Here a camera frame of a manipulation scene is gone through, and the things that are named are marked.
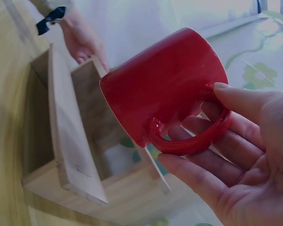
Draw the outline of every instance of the black strap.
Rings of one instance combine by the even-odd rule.
[[[47,22],[50,22],[51,25],[56,23],[57,19],[62,19],[65,15],[66,7],[65,6],[59,6],[52,12],[50,12],[47,17],[45,17],[43,20],[41,20],[39,23],[37,23],[37,29],[38,29],[38,35],[43,35],[47,31],[49,31],[49,28],[47,26]]]

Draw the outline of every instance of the fingernail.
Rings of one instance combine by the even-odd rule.
[[[228,84],[222,83],[222,82],[215,82],[214,83],[214,89],[225,89],[229,88],[230,86]]]

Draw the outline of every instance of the ceramic mug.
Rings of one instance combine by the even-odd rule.
[[[220,104],[215,82],[228,83],[225,69],[210,44],[183,28],[131,58],[100,80],[112,112],[140,147],[153,144],[176,155],[204,151],[228,129],[230,111],[203,133],[183,141],[163,138],[170,127],[201,112],[202,102]]]

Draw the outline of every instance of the wooden panel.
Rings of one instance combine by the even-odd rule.
[[[31,62],[34,71],[37,72],[37,75],[46,88],[48,85],[48,52],[49,51],[46,50],[38,58]]]
[[[100,63],[100,61],[98,60],[98,58],[96,56],[92,56],[92,59],[93,59],[94,65],[97,69],[99,76],[101,78],[103,78],[107,73],[104,70],[102,64]],[[152,155],[149,153],[148,149],[147,148],[141,148],[137,144],[135,144],[135,142],[133,142],[133,143],[134,143],[134,146],[137,149],[139,155],[141,156],[142,161],[150,167],[150,174],[151,174],[152,178],[157,182],[158,187],[165,194],[168,194],[171,191],[170,186],[167,184],[164,176],[160,172],[157,164],[155,163],[155,161],[154,161]]]
[[[54,154],[62,187],[97,204],[107,203],[83,128],[71,74],[50,46],[48,92]]]
[[[103,181],[109,204],[101,207],[60,187],[55,162],[39,168],[25,180],[32,192],[72,210],[119,225],[142,226],[180,211],[200,198],[175,176],[166,175],[172,191],[165,196],[142,163]]]
[[[75,95],[85,133],[101,180],[110,177],[105,152],[127,137],[108,107],[99,87],[99,74],[92,60],[72,71]]]

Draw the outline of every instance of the human hand holding mug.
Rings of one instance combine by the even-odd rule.
[[[214,92],[232,110],[229,130],[214,147],[186,159],[161,154],[158,161],[190,186],[225,226],[283,226],[283,92],[263,92],[217,84]],[[202,105],[209,120],[190,116],[183,121],[199,134],[215,122],[221,110]],[[169,131],[172,140],[190,135],[181,127]]]

